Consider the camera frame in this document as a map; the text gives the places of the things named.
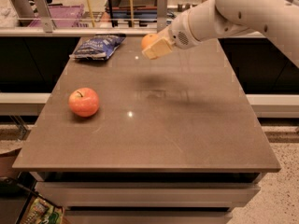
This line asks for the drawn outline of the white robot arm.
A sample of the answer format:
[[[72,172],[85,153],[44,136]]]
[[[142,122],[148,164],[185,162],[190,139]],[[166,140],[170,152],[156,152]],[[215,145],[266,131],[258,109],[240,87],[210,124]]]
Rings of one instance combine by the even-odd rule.
[[[179,15],[142,49],[149,59],[256,31],[299,66],[299,6],[287,0],[206,0]]]

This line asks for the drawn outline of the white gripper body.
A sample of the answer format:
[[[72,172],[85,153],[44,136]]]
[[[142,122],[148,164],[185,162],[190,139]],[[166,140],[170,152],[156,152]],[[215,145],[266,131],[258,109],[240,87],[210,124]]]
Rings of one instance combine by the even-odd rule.
[[[170,37],[180,49],[190,49],[200,44],[200,41],[192,34],[189,25],[190,14],[189,10],[180,13],[168,26]]]

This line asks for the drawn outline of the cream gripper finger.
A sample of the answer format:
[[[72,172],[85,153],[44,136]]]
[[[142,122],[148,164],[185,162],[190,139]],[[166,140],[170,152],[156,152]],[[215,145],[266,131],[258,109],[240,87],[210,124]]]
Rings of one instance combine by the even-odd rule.
[[[163,30],[159,31],[157,33],[157,35],[159,37],[168,38],[169,37],[169,27],[166,26],[165,28],[163,28]]]
[[[175,42],[169,38],[159,37],[148,49],[142,49],[142,54],[150,60],[154,60],[172,52]]]

